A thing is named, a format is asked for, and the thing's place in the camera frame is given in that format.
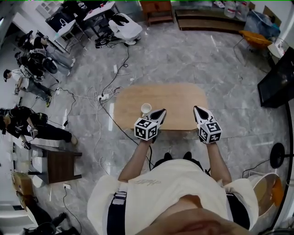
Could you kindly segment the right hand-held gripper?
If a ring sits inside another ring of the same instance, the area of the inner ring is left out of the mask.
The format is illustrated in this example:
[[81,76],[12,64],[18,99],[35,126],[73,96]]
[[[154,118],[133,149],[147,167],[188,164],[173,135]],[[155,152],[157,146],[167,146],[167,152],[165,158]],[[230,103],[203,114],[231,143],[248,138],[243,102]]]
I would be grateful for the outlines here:
[[222,129],[211,111],[201,106],[194,106],[193,113],[198,124],[198,135],[201,142],[211,144],[220,140]]

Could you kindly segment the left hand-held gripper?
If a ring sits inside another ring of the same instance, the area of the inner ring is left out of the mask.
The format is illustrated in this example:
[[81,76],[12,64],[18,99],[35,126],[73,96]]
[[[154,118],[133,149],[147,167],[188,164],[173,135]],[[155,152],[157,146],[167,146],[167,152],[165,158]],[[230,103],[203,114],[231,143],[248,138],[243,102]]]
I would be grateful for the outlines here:
[[151,140],[154,143],[166,113],[166,109],[157,109],[150,111],[145,118],[138,118],[134,124],[134,136],[144,141]]

